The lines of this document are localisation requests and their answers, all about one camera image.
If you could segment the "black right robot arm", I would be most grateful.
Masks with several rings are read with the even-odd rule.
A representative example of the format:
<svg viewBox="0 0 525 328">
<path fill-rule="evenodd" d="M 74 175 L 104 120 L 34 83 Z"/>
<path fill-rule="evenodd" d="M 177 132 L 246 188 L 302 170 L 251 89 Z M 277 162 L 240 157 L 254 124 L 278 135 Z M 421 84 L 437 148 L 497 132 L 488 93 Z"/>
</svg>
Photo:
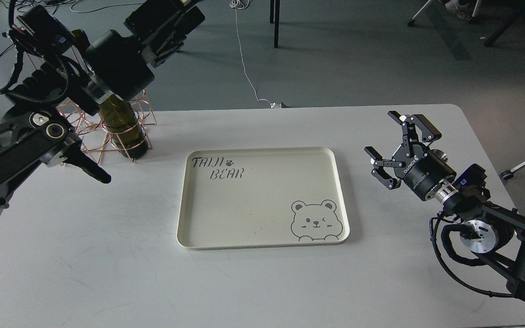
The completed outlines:
<svg viewBox="0 0 525 328">
<path fill-rule="evenodd" d="M 438 240 L 456 263 L 489 266 L 506 278 L 508 293 L 465 287 L 489 297 L 525 301 L 525 216 L 489 201 L 487 175 L 478 164 L 457 176 L 446 154 L 430 147 L 442 135 L 424 115 L 389 111 L 388 116 L 401 126 L 402 142 L 391 159 L 365 148 L 373 164 L 371 174 L 390 190 L 404 182 L 420 200 L 436 199 L 443 205 L 429 221 L 430 235 L 435 255 L 452 279 L 463 283 L 443 261 Z"/>
</svg>

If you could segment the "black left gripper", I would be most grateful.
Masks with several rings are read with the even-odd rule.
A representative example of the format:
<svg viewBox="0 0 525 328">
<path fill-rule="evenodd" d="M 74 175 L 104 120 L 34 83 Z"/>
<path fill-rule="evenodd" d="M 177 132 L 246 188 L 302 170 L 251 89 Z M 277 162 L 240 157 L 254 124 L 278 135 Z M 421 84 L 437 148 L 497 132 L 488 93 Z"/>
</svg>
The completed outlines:
<svg viewBox="0 0 525 328">
<path fill-rule="evenodd" d="M 157 68 L 178 52 L 205 16 L 185 0 L 146 0 L 124 21 L 131 35 L 110 30 L 84 52 L 89 90 L 131 100 L 154 80 Z"/>
</svg>

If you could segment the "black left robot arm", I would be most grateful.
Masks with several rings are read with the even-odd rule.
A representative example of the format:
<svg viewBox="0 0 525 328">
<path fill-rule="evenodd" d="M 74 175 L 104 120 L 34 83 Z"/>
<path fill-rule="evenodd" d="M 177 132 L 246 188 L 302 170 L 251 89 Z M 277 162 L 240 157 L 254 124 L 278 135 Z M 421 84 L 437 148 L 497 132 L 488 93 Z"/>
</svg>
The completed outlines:
<svg viewBox="0 0 525 328">
<path fill-rule="evenodd" d="M 177 52 L 205 17 L 196 0 L 146 0 L 125 19 L 131 32 L 109 31 L 90 44 L 41 5 L 15 16 L 9 2 L 6 34 L 16 63 L 0 87 L 13 107 L 0 123 L 0 208 L 40 164 L 67 163 L 108 184 L 111 176 L 81 150 L 82 140 L 57 106 L 75 102 L 84 112 L 103 114 L 126 107 L 154 80 L 151 68 Z"/>
</svg>

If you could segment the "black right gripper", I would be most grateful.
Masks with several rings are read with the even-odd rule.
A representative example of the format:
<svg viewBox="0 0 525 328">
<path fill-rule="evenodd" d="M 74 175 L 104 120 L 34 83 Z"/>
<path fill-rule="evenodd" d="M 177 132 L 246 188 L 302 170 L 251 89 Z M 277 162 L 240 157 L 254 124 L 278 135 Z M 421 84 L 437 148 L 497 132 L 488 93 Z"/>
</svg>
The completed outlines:
<svg viewBox="0 0 525 328">
<path fill-rule="evenodd" d="M 401 115 L 389 111 L 390 116 L 402 128 L 402 143 L 392 156 L 383 159 L 373 147 L 365 147 L 371 157 L 371 174 L 390 190 L 397 189 L 404 181 L 408 188 L 423 201 L 440 181 L 454 181 L 456 172 L 432 154 L 429 145 L 441 139 L 441 132 L 422 114 Z M 390 176 L 385 168 L 394 168 L 397 178 Z"/>
</svg>

